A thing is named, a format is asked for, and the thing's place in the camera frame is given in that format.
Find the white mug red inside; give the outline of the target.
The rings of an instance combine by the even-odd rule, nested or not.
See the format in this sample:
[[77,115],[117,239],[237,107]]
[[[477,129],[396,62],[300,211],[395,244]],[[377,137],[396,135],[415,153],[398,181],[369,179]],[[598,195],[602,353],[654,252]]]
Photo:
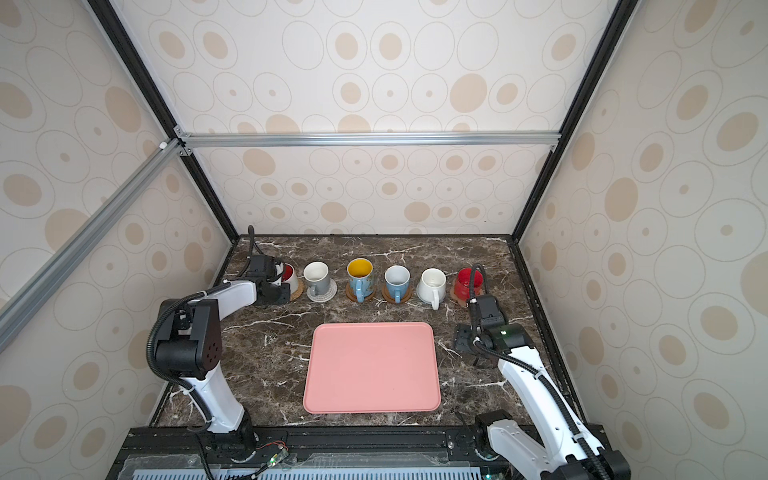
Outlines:
[[282,272],[282,284],[287,284],[290,288],[290,295],[292,290],[295,290],[298,285],[298,274],[296,273],[295,268],[288,263],[283,264],[283,272]]

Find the white mug front row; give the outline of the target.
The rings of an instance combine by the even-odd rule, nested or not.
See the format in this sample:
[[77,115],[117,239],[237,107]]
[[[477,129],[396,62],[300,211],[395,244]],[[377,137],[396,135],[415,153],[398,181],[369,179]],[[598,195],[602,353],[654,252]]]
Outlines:
[[307,264],[304,268],[304,279],[307,284],[307,290],[315,287],[318,293],[324,293],[330,283],[329,268],[321,261],[314,261]]

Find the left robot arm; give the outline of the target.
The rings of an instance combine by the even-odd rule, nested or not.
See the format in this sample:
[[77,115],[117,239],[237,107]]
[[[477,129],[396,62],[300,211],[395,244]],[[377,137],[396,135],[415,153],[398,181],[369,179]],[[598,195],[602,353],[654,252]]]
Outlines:
[[252,305],[284,305],[291,287],[283,281],[285,262],[265,254],[248,228],[245,266],[231,281],[191,295],[169,299],[150,330],[146,360],[159,378],[188,394],[204,419],[205,430],[230,434],[246,423],[246,411],[221,371],[221,321]]

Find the blue butterfly mug yellow inside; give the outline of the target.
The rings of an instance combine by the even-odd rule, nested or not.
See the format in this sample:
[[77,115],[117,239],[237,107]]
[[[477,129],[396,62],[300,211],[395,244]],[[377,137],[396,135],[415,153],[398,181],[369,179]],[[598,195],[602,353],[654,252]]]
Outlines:
[[348,286],[346,292],[352,300],[363,303],[374,294],[373,264],[366,258],[357,258],[347,265]]

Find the white mug row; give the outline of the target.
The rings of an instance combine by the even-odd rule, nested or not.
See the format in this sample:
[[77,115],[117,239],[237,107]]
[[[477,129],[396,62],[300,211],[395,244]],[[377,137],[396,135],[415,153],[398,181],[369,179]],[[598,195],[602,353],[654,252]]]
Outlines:
[[446,275],[438,268],[423,271],[417,285],[417,296],[437,311],[446,296]]
[[324,293],[330,283],[329,268],[321,261],[314,261],[307,264],[304,268],[304,279],[307,284],[307,290],[315,287],[318,293]]

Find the red mug black handle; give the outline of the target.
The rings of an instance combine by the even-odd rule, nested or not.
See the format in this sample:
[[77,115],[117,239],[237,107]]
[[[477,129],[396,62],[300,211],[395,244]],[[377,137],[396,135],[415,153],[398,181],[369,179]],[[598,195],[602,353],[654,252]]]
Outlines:
[[480,296],[484,292],[484,276],[479,269],[475,270],[475,277],[472,277],[472,269],[464,268],[460,270],[454,281],[452,290],[460,298],[470,297],[470,281],[474,280],[473,289],[476,296]]

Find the white mug back row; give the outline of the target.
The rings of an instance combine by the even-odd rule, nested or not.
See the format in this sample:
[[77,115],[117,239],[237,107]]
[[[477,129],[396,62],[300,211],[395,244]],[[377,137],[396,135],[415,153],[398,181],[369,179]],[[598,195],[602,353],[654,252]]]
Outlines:
[[446,296],[446,275],[438,268],[423,271],[417,285],[417,296],[437,311]]

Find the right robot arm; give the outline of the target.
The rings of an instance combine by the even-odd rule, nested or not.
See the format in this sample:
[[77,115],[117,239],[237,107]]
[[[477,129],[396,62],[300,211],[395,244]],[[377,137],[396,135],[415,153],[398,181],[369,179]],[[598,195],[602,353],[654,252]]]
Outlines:
[[476,451],[483,459],[505,459],[522,479],[629,479],[622,453],[612,450],[587,428],[553,383],[524,327],[512,323],[490,294],[484,266],[475,264],[467,278],[470,323],[457,327],[455,347],[494,360],[520,398],[538,433],[532,437],[496,410],[476,417]]

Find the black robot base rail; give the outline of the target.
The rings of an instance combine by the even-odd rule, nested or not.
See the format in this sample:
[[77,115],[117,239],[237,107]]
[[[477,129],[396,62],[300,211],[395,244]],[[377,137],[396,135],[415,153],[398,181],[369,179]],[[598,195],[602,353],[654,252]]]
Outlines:
[[258,427],[238,463],[185,428],[129,431],[110,479],[519,479],[482,457],[467,426]]

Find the blue floral mug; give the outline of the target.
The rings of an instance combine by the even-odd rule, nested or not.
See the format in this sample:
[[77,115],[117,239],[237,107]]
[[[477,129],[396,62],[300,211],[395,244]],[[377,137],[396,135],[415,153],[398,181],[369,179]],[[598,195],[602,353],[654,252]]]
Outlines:
[[385,272],[385,284],[389,285],[391,295],[395,295],[392,291],[394,287],[410,285],[410,279],[411,275],[409,270],[401,265],[393,265]]

